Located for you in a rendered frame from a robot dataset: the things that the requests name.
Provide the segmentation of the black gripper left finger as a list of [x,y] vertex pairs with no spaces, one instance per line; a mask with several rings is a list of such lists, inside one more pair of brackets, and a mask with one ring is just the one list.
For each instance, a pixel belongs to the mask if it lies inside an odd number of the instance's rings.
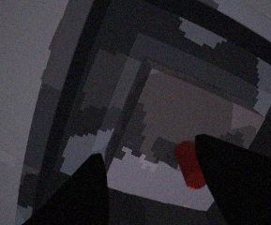
[[109,225],[109,187],[101,153],[91,155],[23,225]]

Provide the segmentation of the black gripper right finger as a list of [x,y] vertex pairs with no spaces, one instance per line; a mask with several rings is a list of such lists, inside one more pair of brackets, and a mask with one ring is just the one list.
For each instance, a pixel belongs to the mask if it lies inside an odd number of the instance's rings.
[[203,180],[228,225],[271,225],[271,158],[195,135],[195,155]]

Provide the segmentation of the dark red peg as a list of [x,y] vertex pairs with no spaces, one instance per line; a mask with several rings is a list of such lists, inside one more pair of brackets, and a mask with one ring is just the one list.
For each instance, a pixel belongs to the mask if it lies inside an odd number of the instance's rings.
[[206,183],[203,180],[203,172],[200,170],[195,149],[191,144],[192,142],[181,142],[175,147],[173,152],[175,153],[177,162],[179,162],[180,172],[183,174],[188,188],[198,190],[198,188],[205,187]]

